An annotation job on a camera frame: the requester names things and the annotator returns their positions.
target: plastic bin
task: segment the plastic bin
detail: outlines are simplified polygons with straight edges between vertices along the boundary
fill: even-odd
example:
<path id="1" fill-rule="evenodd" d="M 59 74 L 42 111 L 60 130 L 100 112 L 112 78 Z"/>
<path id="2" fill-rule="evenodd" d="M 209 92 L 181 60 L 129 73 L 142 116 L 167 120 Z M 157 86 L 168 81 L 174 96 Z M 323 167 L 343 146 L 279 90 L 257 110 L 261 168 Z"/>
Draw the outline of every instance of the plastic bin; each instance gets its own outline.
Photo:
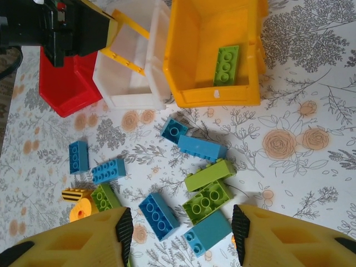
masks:
<path id="1" fill-rule="evenodd" d="M 149 31 L 147 40 L 124 24 L 110 48 L 142 68 L 144 75 L 99 52 L 93 80 L 111 109 L 165 109 L 171 95 L 163 73 L 170 10 L 162 0 L 118 2 L 107 13 L 115 9 Z"/>
<path id="2" fill-rule="evenodd" d="M 41 48 L 39 95 L 60 115 L 67 117 L 102 97 L 92 80 L 97 52 L 85 57 L 65 57 L 54 68 Z"/>
<path id="3" fill-rule="evenodd" d="M 173 1 L 164 72 L 180 107 L 259 105 L 268 0 Z M 220 47 L 240 46 L 233 86 L 213 86 Z"/>

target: floral tablecloth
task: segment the floral tablecloth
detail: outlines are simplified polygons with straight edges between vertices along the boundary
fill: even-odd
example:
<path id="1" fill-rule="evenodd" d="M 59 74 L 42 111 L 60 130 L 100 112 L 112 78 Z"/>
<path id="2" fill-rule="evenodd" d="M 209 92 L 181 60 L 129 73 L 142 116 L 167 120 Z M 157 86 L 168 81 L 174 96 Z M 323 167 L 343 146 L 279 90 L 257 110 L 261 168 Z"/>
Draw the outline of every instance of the floral tablecloth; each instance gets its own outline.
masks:
<path id="1" fill-rule="evenodd" d="M 112 186 L 132 208 L 134 266 L 239 266 L 232 234 L 198 259 L 181 236 L 191 227 L 184 177 L 207 162 L 160 137 L 170 114 L 189 135 L 229 148 L 238 174 L 226 180 L 235 194 L 223 207 L 227 218 L 234 204 L 248 203 L 356 238 L 355 3 L 269 2 L 259 107 L 111 111 L 101 100 L 60 118 L 38 95 L 39 49 L 24 48 L 0 160 L 0 251 L 68 223 L 72 205 L 61 190 L 93 187 L 89 172 L 69 174 L 68 144 L 84 139 L 91 167 L 125 158 L 127 176 Z M 138 209 L 150 192 L 160 192 L 181 222 L 161 243 Z"/>

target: light blue lego brick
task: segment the light blue lego brick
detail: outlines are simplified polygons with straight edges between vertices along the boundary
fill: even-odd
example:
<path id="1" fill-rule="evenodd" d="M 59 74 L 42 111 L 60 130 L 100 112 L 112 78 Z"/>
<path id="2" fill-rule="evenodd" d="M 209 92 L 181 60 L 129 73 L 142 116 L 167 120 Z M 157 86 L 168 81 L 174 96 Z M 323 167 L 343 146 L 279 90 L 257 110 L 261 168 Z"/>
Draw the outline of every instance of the light blue lego brick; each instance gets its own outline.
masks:
<path id="1" fill-rule="evenodd" d="M 204 160 L 215 162 L 217 159 L 225 159 L 228 148 L 213 142 L 197 139 L 191 136 L 181 136 L 178 147 L 183 153 L 197 156 Z"/>
<path id="2" fill-rule="evenodd" d="M 93 168 L 91 172 L 93 173 L 93 183 L 95 185 L 102 182 L 110 182 L 126 176 L 125 162 L 123 159 L 111 160 Z"/>
<path id="3" fill-rule="evenodd" d="M 188 127 L 168 117 L 166 123 L 161 130 L 161 136 L 178 144 L 180 136 L 184 136 L 188 131 Z"/>
<path id="4" fill-rule="evenodd" d="M 158 193 L 151 193 L 139 205 L 139 208 L 160 241 L 168 238 L 180 225 Z"/>
<path id="5" fill-rule="evenodd" d="M 88 144 L 76 141 L 69 145 L 70 174 L 81 174 L 89 170 Z"/>
<path id="6" fill-rule="evenodd" d="M 218 210 L 191 228 L 184 237 L 198 258 L 231 232 L 230 223 Z"/>

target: lime green lego brick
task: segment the lime green lego brick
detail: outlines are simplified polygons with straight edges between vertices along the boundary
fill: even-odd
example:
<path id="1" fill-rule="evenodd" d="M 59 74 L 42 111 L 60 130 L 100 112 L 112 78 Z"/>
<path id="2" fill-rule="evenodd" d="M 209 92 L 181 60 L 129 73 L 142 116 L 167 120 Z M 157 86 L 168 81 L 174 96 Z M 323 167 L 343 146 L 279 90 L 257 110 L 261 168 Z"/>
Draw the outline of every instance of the lime green lego brick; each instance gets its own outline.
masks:
<path id="1" fill-rule="evenodd" d="M 193 225 L 196 225 L 219 210 L 233 197 L 224 182 L 217 180 L 205 186 L 198 194 L 185 202 L 183 208 Z"/>
<path id="2" fill-rule="evenodd" d="M 98 185 L 97 189 L 91 194 L 91 197 L 99 211 L 121 207 L 121 203 L 111 190 L 109 184 Z"/>
<path id="3" fill-rule="evenodd" d="M 184 182 L 188 192 L 194 192 L 201 190 L 202 187 L 211 182 L 235 174 L 236 170 L 230 161 L 218 159 L 215 164 L 206 165 L 206 169 L 198 169 L 195 174 L 188 174 Z"/>
<path id="4" fill-rule="evenodd" d="M 217 54 L 214 86 L 235 85 L 239 63 L 239 46 L 220 47 Z"/>

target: yellow storage bin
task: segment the yellow storage bin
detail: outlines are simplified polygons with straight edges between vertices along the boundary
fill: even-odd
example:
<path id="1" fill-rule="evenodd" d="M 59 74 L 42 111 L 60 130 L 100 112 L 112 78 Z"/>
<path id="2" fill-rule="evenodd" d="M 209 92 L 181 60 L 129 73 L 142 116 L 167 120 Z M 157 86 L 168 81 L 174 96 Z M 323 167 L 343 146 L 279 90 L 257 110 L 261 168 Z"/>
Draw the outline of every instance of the yellow storage bin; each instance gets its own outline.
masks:
<path id="1" fill-rule="evenodd" d="M 164 72 L 180 107 L 259 105 L 268 0 L 173 0 Z M 240 46 L 236 85 L 213 87 L 220 47 Z"/>

